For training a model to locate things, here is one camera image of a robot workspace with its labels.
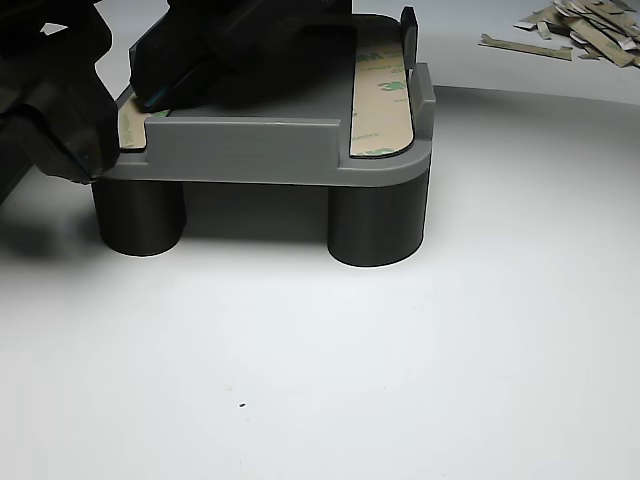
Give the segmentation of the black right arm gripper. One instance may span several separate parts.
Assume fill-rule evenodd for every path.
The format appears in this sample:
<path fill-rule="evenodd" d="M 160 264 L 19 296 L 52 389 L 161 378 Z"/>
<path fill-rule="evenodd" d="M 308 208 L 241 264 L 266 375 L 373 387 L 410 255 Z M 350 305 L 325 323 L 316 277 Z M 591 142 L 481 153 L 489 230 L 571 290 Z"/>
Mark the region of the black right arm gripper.
<path fill-rule="evenodd" d="M 1 159 L 79 184 L 116 163 L 118 109 L 96 72 L 112 33 L 94 1 L 1 3 Z"/>

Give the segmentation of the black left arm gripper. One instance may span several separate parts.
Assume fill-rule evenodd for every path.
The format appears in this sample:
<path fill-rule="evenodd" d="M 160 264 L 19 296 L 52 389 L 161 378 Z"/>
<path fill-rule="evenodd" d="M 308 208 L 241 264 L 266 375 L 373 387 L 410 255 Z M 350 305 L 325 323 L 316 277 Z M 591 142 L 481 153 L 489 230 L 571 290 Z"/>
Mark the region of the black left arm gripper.
<path fill-rule="evenodd" d="M 356 32 L 351 26 L 313 25 L 243 71 L 210 64 L 210 82 L 191 88 L 190 73 L 206 62 L 202 35 L 220 26 L 222 38 L 261 37 L 298 28 L 318 15 L 350 14 L 352 1 L 175 0 L 130 52 L 130 85 L 146 112 L 349 111 Z"/>

